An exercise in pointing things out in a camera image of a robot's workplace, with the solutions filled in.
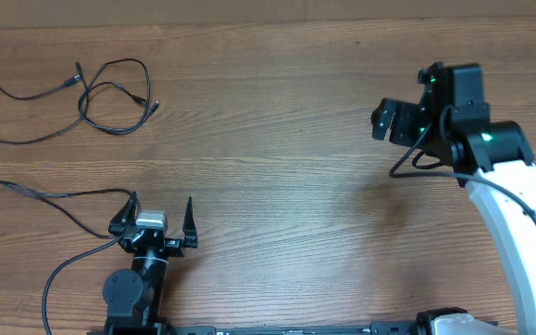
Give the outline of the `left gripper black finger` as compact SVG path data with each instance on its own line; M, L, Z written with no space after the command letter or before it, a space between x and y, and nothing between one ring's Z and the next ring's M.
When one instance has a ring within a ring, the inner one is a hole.
M129 199L122 208L111 218L110 231L123 231L135 222L139 210L139 199L136 193L131 193Z
M193 214L193 199L190 196L188 197L185 209L182 231L185 237L197 237Z

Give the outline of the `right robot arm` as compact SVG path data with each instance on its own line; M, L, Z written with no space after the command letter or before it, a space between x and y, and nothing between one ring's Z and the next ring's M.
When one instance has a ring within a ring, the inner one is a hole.
M465 188L498 251L516 309L516 333L536 334L535 155L514 121L493 122L476 63L420 69L419 102L384 99L372 136L407 147L411 178L449 178Z

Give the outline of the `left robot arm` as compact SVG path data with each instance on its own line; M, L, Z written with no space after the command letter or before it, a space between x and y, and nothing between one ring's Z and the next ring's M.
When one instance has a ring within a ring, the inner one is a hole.
M167 236L168 218L164 211L140 211L132 195L110 220L109 233L117 244L133 256L131 266L108 276L102 296L107 304L105 334L174 334L160 316L168 272L168 260L182 258L187 248L198 247L193 204L186 204L183 237Z

